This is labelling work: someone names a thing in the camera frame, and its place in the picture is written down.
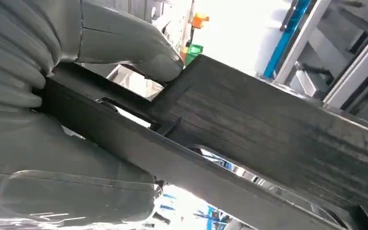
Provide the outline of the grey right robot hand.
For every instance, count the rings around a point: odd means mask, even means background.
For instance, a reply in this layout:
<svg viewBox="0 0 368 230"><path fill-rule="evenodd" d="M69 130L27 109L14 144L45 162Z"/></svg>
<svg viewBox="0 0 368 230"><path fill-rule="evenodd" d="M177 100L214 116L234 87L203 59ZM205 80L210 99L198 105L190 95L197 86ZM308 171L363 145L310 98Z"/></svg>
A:
<svg viewBox="0 0 368 230"><path fill-rule="evenodd" d="M37 111L34 90L75 61L162 82L184 65L155 26L98 0L0 0L0 229L128 227L155 212L153 175Z"/></svg>

